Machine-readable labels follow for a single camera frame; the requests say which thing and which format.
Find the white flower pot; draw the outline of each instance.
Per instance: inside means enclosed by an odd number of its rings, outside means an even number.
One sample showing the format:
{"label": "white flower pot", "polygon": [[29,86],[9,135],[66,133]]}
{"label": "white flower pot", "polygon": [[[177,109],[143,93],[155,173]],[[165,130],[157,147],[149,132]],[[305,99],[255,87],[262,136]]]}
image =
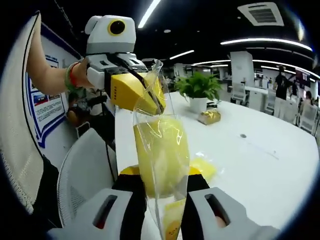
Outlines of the white flower pot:
{"label": "white flower pot", "polygon": [[208,98],[202,97],[202,98],[189,98],[190,99],[190,108],[191,111],[195,114],[200,114],[202,112],[205,112],[207,110],[207,101]]}

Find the potted plant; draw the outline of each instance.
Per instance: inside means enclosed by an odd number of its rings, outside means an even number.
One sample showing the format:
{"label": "potted plant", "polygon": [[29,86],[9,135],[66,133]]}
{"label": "potted plant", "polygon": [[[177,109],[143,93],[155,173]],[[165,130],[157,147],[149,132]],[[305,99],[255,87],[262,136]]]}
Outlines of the potted plant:
{"label": "potted plant", "polygon": [[201,113],[207,109],[207,100],[219,100],[221,85],[216,75],[206,76],[195,72],[191,77],[180,77],[175,83],[175,88],[181,96],[188,96],[190,108],[194,113]]}

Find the black camera lens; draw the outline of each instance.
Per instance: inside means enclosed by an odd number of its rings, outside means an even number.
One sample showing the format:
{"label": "black camera lens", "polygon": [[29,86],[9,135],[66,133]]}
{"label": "black camera lens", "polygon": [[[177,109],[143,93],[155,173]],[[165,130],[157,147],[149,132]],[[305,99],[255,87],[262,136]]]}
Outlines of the black camera lens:
{"label": "black camera lens", "polygon": [[117,20],[114,21],[110,26],[110,32],[114,35],[122,34],[125,30],[126,25],[123,21]]}

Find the green bracelet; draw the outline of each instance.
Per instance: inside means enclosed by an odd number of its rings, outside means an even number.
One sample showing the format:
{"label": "green bracelet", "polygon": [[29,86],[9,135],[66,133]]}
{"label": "green bracelet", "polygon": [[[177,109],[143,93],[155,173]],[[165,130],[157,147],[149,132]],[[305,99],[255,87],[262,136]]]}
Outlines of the green bracelet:
{"label": "green bracelet", "polygon": [[65,77],[64,77],[64,85],[66,86],[66,88],[72,92],[72,93],[78,93],[80,92],[83,87],[75,87],[72,83],[71,83],[71,80],[70,80],[70,71],[72,69],[72,67],[74,65],[76,65],[78,62],[75,62],[73,64],[71,64],[67,69],[66,69],[66,72],[65,72]]}

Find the red bracelet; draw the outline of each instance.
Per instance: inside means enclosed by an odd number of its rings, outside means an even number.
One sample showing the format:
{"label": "red bracelet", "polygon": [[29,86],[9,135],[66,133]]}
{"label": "red bracelet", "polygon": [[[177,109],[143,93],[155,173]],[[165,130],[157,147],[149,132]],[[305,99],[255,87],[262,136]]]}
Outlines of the red bracelet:
{"label": "red bracelet", "polygon": [[80,62],[77,62],[76,64],[74,64],[71,69],[70,69],[70,74],[69,74],[69,78],[70,78],[70,83],[74,86],[77,87],[77,79],[75,76],[73,76],[72,74],[72,70],[74,69],[75,65],[79,64]]}

